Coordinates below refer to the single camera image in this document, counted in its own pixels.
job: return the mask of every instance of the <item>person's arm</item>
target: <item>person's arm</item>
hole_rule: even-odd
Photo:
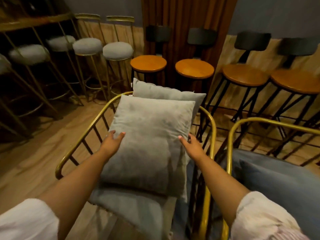
[[[114,130],[109,133],[96,153],[38,197],[59,218],[59,240],[66,238],[96,186],[103,166],[118,151],[125,132],[116,139],[114,133]]]
[[[223,218],[228,226],[231,227],[236,218],[237,208],[241,200],[250,191],[210,159],[195,136],[191,134],[189,136],[191,138],[190,143],[182,136],[179,136],[179,140],[202,172],[212,197],[221,209]]]

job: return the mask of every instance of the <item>gray wall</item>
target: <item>gray wall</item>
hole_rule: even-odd
[[[272,38],[320,36],[320,0],[238,0],[228,33],[244,30]]]
[[[141,0],[64,0],[73,13],[93,13],[101,16],[133,16],[135,26],[142,27]]]

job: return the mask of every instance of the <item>white sleeve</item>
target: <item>white sleeve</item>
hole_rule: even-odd
[[[26,199],[0,215],[0,239],[57,240],[59,219],[45,202]]]
[[[253,191],[238,206],[231,239],[269,239],[277,234],[279,228],[301,232],[296,220],[284,208],[262,193]]]

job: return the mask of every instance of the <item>person's left hand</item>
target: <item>person's left hand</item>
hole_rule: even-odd
[[[116,131],[112,130],[108,136],[102,141],[99,151],[105,153],[106,157],[112,157],[119,149],[121,141],[125,136],[125,132],[121,132],[117,138],[113,138]]]

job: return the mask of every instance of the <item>wooden shelf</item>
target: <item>wooden shelf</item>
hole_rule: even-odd
[[[41,26],[50,23],[62,22],[65,20],[72,19],[74,15],[69,12],[66,14],[60,14],[56,16],[45,16],[45,17],[27,17],[19,19],[15,22],[2,23],[0,24],[0,32],[13,31],[23,28],[31,28]]]

